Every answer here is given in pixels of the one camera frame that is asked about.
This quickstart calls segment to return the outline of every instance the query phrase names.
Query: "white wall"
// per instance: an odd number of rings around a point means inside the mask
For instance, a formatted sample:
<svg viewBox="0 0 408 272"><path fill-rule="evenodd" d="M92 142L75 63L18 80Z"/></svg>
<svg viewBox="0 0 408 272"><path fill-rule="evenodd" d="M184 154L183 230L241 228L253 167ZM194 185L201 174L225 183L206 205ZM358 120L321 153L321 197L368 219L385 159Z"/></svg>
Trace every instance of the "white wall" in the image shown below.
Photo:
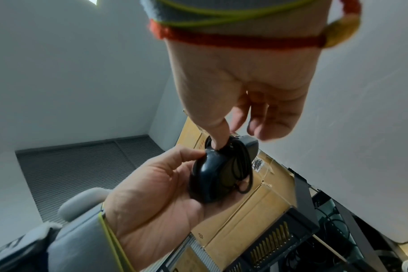
<svg viewBox="0 0 408 272"><path fill-rule="evenodd" d="M163 150L175 146L186 121L186 114L177 96L176 86L171 75L165 86L149 136Z"/></svg>
<svg viewBox="0 0 408 272"><path fill-rule="evenodd" d="M0 154L0 246L42 222L14 152Z"/></svg>
<svg viewBox="0 0 408 272"><path fill-rule="evenodd" d="M147 134L169 76L136 0L0 1L0 150Z"/></svg>
<svg viewBox="0 0 408 272"><path fill-rule="evenodd" d="M293 133L260 147L383 234L404 242L408 1L363 3L358 35L322 54ZM339 11L334 1L331 19Z"/></svg>

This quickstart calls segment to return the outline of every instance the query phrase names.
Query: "red string bracelet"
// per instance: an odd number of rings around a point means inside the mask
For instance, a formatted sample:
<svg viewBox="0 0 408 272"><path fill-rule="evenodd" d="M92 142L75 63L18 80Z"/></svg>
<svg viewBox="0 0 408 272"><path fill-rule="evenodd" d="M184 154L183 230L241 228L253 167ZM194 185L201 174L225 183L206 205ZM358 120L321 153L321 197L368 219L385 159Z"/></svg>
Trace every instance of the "red string bracelet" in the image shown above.
<svg viewBox="0 0 408 272"><path fill-rule="evenodd" d="M269 50L287 50L306 47L328 48L349 39L360 27L361 3L359 0L340 1L343 4L344 16L327 25L318 36L262 38L206 34L164 26L154 20L150 20L150 31L158 39L169 39L204 46Z"/></svg>

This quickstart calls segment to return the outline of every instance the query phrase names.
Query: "gray sleeve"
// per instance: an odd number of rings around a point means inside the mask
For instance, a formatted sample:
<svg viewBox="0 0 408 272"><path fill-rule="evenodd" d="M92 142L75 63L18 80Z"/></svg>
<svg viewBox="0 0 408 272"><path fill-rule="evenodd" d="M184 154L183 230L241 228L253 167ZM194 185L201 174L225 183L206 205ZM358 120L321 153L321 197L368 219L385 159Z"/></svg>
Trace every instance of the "gray sleeve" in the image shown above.
<svg viewBox="0 0 408 272"><path fill-rule="evenodd" d="M313 0L141 0L150 19L168 26L223 24L294 9Z"/></svg>
<svg viewBox="0 0 408 272"><path fill-rule="evenodd" d="M98 204L63 227L48 247L48 271L132 272L110 239L103 217Z"/></svg>

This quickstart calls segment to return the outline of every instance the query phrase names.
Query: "qr code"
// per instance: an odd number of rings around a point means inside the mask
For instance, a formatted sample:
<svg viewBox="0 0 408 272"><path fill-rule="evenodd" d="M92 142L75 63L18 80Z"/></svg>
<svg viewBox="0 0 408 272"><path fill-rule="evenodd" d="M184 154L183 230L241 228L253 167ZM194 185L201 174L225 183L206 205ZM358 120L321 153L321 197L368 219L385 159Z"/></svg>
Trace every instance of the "qr code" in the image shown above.
<svg viewBox="0 0 408 272"><path fill-rule="evenodd" d="M259 172L259 170L261 170L262 166L264 165L264 161L261 159L258 159L258 157L256 157L253 161L252 161L252 168L253 170Z"/></svg>

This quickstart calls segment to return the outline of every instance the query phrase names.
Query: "cardboard box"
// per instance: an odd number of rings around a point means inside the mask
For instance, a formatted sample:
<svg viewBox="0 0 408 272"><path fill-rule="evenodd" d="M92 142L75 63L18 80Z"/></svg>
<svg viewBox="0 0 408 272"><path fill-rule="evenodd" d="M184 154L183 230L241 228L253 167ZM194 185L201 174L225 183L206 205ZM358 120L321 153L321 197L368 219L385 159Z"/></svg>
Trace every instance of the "cardboard box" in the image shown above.
<svg viewBox="0 0 408 272"><path fill-rule="evenodd" d="M178 144L204 149L208 134L189 118ZM239 257L290 206L296 206L291 173L260 151L253 160L254 183L243 199L192 230L192 234L221 269Z"/></svg>
<svg viewBox="0 0 408 272"><path fill-rule="evenodd" d="M182 253L172 272L208 272L205 264L199 259L194 250L188 246Z"/></svg>

